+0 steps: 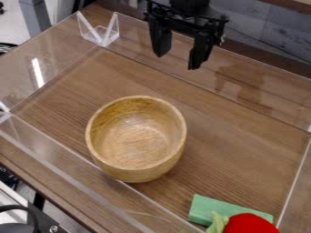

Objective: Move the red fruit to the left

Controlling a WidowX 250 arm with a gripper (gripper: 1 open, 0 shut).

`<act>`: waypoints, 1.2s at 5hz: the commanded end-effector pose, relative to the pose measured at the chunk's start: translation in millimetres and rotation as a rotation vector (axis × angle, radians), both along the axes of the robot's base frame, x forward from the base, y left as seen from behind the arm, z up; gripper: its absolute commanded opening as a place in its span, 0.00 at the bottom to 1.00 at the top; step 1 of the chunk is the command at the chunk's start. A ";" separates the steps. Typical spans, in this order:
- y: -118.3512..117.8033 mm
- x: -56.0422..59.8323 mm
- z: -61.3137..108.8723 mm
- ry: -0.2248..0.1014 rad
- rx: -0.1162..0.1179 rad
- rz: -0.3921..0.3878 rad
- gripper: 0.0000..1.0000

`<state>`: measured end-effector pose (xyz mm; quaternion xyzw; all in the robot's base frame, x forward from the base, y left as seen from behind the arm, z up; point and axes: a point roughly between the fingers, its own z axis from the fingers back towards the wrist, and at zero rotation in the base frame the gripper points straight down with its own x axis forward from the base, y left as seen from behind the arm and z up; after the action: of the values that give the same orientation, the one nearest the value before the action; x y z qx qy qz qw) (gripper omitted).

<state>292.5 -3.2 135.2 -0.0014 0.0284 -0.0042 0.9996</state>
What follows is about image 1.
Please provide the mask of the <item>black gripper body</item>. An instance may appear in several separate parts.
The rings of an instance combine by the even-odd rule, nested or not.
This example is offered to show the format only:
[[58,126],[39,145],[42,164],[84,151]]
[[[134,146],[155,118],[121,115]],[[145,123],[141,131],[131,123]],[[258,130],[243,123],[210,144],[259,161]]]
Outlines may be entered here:
[[145,20],[155,18],[171,33],[194,37],[201,31],[215,36],[215,45],[223,43],[225,27],[230,19],[210,5],[210,0],[146,0]]

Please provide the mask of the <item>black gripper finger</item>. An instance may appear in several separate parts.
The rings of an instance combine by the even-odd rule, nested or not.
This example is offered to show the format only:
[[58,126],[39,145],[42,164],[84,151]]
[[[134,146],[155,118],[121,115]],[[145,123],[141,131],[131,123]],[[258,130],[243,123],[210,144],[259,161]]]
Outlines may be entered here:
[[190,51],[189,69],[197,70],[209,60],[211,49],[214,47],[214,36],[210,32],[199,32],[195,35],[194,48]]
[[155,18],[149,20],[150,36],[155,55],[162,57],[171,49],[171,30]]

